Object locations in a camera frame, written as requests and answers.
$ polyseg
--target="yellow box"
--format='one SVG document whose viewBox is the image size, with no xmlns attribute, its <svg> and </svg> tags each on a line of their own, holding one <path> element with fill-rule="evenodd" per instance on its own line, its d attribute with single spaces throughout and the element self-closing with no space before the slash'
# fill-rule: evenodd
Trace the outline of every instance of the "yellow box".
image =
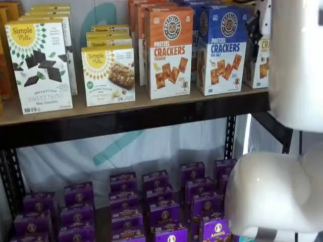
<svg viewBox="0 0 323 242">
<path fill-rule="evenodd" d="M 109 32 L 115 30 L 126 30 L 129 32 L 128 24 L 110 24 L 110 25 L 93 25 L 91 27 L 92 32 Z"/>
<path fill-rule="evenodd" d="M 89 38 L 86 41 L 87 47 L 89 48 L 98 48 L 114 45 L 129 45 L 132 46 L 132 39 L 130 36 L 106 36 L 102 38 Z"/>
<path fill-rule="evenodd" d="M 12 20 L 18 20 L 20 16 L 24 15 L 24 10 L 20 1 L 0 2 L 0 6 L 9 8 Z"/>
<path fill-rule="evenodd" d="M 126 30 L 115 30 L 115 31 L 106 31 L 106 32 L 87 32 L 86 33 L 86 39 L 88 38 L 101 38 L 105 36 L 114 36 L 114 35 L 126 35 L 130 36 L 129 32 Z"/>
<path fill-rule="evenodd" d="M 46 23 L 61 23 L 63 22 L 62 19 L 44 19 L 41 21 L 41 23 L 46 24 Z M 10 21 L 7 23 L 7 25 L 16 25 L 16 24 L 38 24 L 40 23 L 39 20 L 26 20 L 26 21 Z"/>
<path fill-rule="evenodd" d="M 30 7 L 32 10 L 42 10 L 42 9 L 70 9 L 70 4 L 35 4 Z"/>
<path fill-rule="evenodd" d="M 27 20 L 32 21 L 35 19 L 59 19 L 64 17 L 69 17 L 68 14 L 37 14 L 37 15 L 24 15 L 21 16 L 18 20 Z"/>
<path fill-rule="evenodd" d="M 26 15 L 34 15 L 34 14 L 70 14 L 70 9 L 49 9 L 49 8 L 43 8 L 43 9 L 30 9 L 29 12 L 26 12 Z"/>
<path fill-rule="evenodd" d="M 135 72 L 131 45 L 82 48 L 86 105 L 135 101 Z"/>
<path fill-rule="evenodd" d="M 116 39 L 131 39 L 131 37 L 130 35 L 103 35 L 103 36 L 89 36 L 87 38 L 87 40 L 116 40 Z"/>
<path fill-rule="evenodd" d="M 7 22 L 12 21 L 10 10 L 6 6 L 0 6 L 0 18 L 3 25 Z"/>
</svg>

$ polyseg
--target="shelf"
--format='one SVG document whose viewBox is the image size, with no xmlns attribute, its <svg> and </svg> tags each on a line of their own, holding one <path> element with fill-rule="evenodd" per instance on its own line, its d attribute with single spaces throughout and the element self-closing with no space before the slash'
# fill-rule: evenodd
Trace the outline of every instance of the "shelf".
<svg viewBox="0 0 323 242">
<path fill-rule="evenodd" d="M 136 87 L 136 101 L 86 107 L 84 90 L 73 97 L 73 109 L 23 115 L 20 100 L 4 103 L 0 115 L 0 148 L 19 148 L 108 134 L 178 125 L 269 110 L 267 89 L 243 85 L 238 93 L 204 97 L 191 94 L 150 100 Z"/>
</svg>

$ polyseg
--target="teal graphic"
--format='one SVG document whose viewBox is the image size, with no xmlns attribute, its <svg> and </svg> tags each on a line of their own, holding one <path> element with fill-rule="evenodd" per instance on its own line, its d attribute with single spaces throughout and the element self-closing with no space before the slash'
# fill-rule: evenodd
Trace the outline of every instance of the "teal graphic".
<svg viewBox="0 0 323 242">
<path fill-rule="evenodd" d="M 94 84 L 93 84 L 93 82 L 87 82 L 86 86 L 87 86 L 88 89 L 91 90 L 93 88 Z"/>
<path fill-rule="evenodd" d="M 98 166 L 109 161 L 112 157 L 118 154 L 119 151 L 123 150 L 126 146 L 135 141 L 142 134 L 142 132 L 143 130 L 132 131 L 122 135 L 119 139 L 106 147 L 102 152 L 94 156 L 94 165 Z"/>
<path fill-rule="evenodd" d="M 95 6 L 85 17 L 80 32 L 80 47 L 86 47 L 86 32 L 91 31 L 91 26 L 100 22 L 117 24 L 117 9 L 113 3 L 103 3 Z"/>
<path fill-rule="evenodd" d="M 239 242 L 255 242 L 252 238 L 239 237 Z"/>
</svg>

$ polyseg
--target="purple box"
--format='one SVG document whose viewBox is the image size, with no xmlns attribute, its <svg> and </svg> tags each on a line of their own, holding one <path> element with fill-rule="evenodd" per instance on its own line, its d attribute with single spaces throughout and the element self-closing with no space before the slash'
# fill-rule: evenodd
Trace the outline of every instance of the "purple box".
<svg viewBox="0 0 323 242">
<path fill-rule="evenodd" d="M 83 203 L 83 202 L 94 204 L 92 182 L 89 181 L 87 183 L 65 187 L 64 199 L 65 199 L 65 206 L 71 206 L 76 203 Z"/>
<path fill-rule="evenodd" d="M 192 217 L 190 220 L 191 226 L 191 241 L 192 242 L 199 242 L 199 228 L 200 228 L 200 218 L 199 217 Z"/>
<path fill-rule="evenodd" d="M 49 209 L 50 214 L 55 216 L 58 210 L 55 193 L 27 193 L 23 204 L 25 212 L 42 212 Z"/>
<path fill-rule="evenodd" d="M 154 242 L 186 242 L 187 228 L 181 222 L 155 227 Z"/>
<path fill-rule="evenodd" d="M 205 177 L 205 166 L 203 162 L 181 165 L 182 187 L 185 186 L 186 181 L 202 177 Z"/>
<path fill-rule="evenodd" d="M 135 226 L 127 229 L 112 230 L 112 241 L 128 241 L 145 242 L 145 231 L 143 226 Z"/>
<path fill-rule="evenodd" d="M 155 203 L 157 201 L 170 199 L 173 197 L 174 189 L 171 184 L 160 186 L 155 189 L 146 191 L 146 201 L 148 204 Z"/>
<path fill-rule="evenodd" d="M 185 222 L 189 223 L 191 221 L 191 206 L 184 206 L 184 213 Z"/>
<path fill-rule="evenodd" d="M 211 177 L 203 177 L 194 180 L 188 180 L 185 183 L 185 203 L 191 204 L 191 196 L 196 194 L 202 194 L 204 192 L 214 190 L 216 188 Z"/>
<path fill-rule="evenodd" d="M 192 217 L 204 216 L 210 212 L 222 210 L 222 194 L 218 191 L 208 191 L 194 195 L 191 204 Z"/>
<path fill-rule="evenodd" d="M 50 211 L 41 213 L 25 212 L 18 214 L 14 221 L 16 235 L 24 236 L 27 233 L 48 233 L 50 241 L 53 241 L 53 228 L 51 223 Z"/>
<path fill-rule="evenodd" d="M 162 200 L 149 206 L 150 226 L 170 223 L 180 219 L 180 205 L 174 199 Z"/>
<path fill-rule="evenodd" d="M 81 242 L 95 241 L 95 231 L 93 221 L 72 223 L 64 226 L 60 230 L 59 242 Z"/>
<path fill-rule="evenodd" d="M 143 226 L 142 210 L 140 206 L 129 209 L 115 209 L 111 211 L 112 229 L 130 228 Z"/>
<path fill-rule="evenodd" d="M 10 242 L 49 242 L 47 233 L 31 233 L 22 237 L 13 237 Z"/>
<path fill-rule="evenodd" d="M 94 221 L 94 209 L 92 203 L 77 203 L 63 208 L 61 211 L 62 225 L 80 223 L 83 221 Z"/>
<path fill-rule="evenodd" d="M 111 193 L 137 190 L 137 177 L 135 172 L 128 172 L 117 175 L 110 175 L 110 189 Z"/>
<path fill-rule="evenodd" d="M 219 180 L 219 191 L 223 194 L 223 197 L 225 197 L 227 184 L 229 181 L 229 177 L 227 175 L 222 175 Z"/>
<path fill-rule="evenodd" d="M 228 223 L 221 213 L 203 217 L 200 221 L 200 241 L 231 241 Z"/>
<path fill-rule="evenodd" d="M 236 159 L 229 160 L 216 160 L 214 162 L 213 168 L 213 179 L 216 183 L 217 188 L 219 188 L 219 179 L 222 175 L 230 175 L 231 170 L 236 165 Z"/>
<path fill-rule="evenodd" d="M 115 192 L 109 195 L 110 209 L 127 209 L 139 205 L 137 191 Z"/>
<path fill-rule="evenodd" d="M 169 175 L 166 170 L 149 173 L 142 176 L 144 190 L 150 190 L 169 183 Z"/>
</svg>

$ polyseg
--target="box stack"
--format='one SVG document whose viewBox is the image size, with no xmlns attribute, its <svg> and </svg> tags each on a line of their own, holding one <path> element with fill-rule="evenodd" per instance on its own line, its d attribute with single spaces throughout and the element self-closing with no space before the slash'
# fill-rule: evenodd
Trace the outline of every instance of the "box stack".
<svg viewBox="0 0 323 242">
<path fill-rule="evenodd" d="M 218 2 L 216 0 L 213 1 L 185 1 L 178 0 L 179 6 L 189 6 L 194 10 L 193 17 L 193 41 L 192 41 L 192 68 L 191 68 L 191 82 L 196 82 L 197 75 L 197 53 L 198 53 L 198 39 L 199 39 L 199 29 L 200 29 L 200 14 L 202 11 L 201 6 L 210 6 Z"/>
<path fill-rule="evenodd" d="M 194 223 L 192 224 L 192 233 L 196 229 L 199 231 L 194 239 L 198 238 L 200 241 L 218 241 L 220 239 L 224 241 L 239 241 L 239 237 L 233 236 L 229 230 L 228 223 L 224 217 L 223 207 L 228 177 L 236 162 L 235 159 L 216 160 L 213 169 L 213 181 L 216 183 L 216 192 L 214 193 L 214 191 L 210 190 L 202 195 L 194 196 L 192 199 L 192 214 L 203 214 L 203 216 L 198 218 L 199 226 L 197 228 Z M 213 207 L 211 213 L 205 212 L 209 210 L 209 207 Z"/>
<path fill-rule="evenodd" d="M 193 9 L 147 8 L 146 88 L 151 99 L 190 94 Z"/>
<path fill-rule="evenodd" d="M 64 200 L 59 241 L 95 241 L 92 182 L 65 187 Z"/>
<path fill-rule="evenodd" d="M 24 212 L 14 221 L 17 240 L 40 237 L 55 241 L 58 204 L 55 193 L 29 193 L 23 200 Z"/>
<path fill-rule="evenodd" d="M 199 219 L 213 211 L 212 205 L 217 201 L 213 196 L 214 183 L 210 177 L 205 177 L 203 162 L 197 162 L 181 165 L 181 185 L 184 188 L 185 220 L 191 228 L 191 241 L 198 241 Z"/>
<path fill-rule="evenodd" d="M 205 96 L 239 92 L 250 10 L 225 4 L 201 8 L 197 88 Z"/>
<path fill-rule="evenodd" d="M 134 49 L 128 25 L 95 25 L 82 48 L 88 107 L 135 101 Z"/>
<path fill-rule="evenodd" d="M 176 7 L 176 3 L 142 3 L 136 4 L 135 8 L 135 61 L 136 61 L 136 80 L 139 79 L 141 86 L 146 85 L 146 39 L 145 39 L 145 10 L 146 8 L 167 8 Z"/>
<path fill-rule="evenodd" d="M 180 204 L 166 170 L 142 176 L 145 208 L 153 241 L 186 241 L 187 228 L 180 217 Z"/>
<path fill-rule="evenodd" d="M 110 189 L 112 241 L 145 241 L 136 173 L 111 175 Z"/>
<path fill-rule="evenodd" d="M 23 114 L 72 108 L 77 94 L 70 7 L 53 6 L 15 15 L 5 25 Z"/>
</svg>

